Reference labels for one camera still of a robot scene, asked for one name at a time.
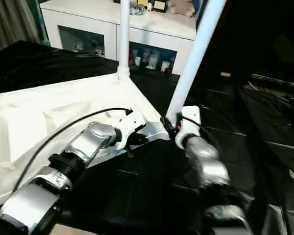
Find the toy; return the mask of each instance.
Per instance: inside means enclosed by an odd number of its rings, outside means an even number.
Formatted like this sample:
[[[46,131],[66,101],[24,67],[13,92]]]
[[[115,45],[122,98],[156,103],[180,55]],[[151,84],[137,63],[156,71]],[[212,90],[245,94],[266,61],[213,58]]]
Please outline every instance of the toy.
[[[192,17],[195,13],[193,0],[170,0],[171,14],[180,14],[186,17]]]

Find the black tablecloth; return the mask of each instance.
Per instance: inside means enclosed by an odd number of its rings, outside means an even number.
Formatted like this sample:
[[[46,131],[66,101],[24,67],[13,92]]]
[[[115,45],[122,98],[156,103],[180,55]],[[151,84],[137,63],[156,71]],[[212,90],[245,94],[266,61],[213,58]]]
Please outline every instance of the black tablecloth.
[[[0,93],[116,69],[115,61],[19,42],[0,52]],[[132,68],[131,79],[164,115],[178,76]],[[254,233],[294,235],[294,103],[223,83],[198,93],[193,88],[186,104],[201,107],[203,125],[220,143]],[[159,140],[134,154],[89,169],[60,222],[105,234],[200,231],[205,202],[183,151]]]

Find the white pole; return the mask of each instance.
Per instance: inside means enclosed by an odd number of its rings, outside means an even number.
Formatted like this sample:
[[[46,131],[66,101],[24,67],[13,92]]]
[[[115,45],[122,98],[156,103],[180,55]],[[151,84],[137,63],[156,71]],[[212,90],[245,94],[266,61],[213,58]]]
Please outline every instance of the white pole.
[[[120,41],[120,61],[118,76],[129,77],[128,50],[129,50],[129,10],[130,0],[121,0],[121,41]]]
[[[208,48],[211,37],[218,24],[226,0],[208,0],[202,19],[197,29],[194,47],[188,58],[184,71],[177,83],[166,117],[176,125],[176,114],[180,113],[199,65]]]

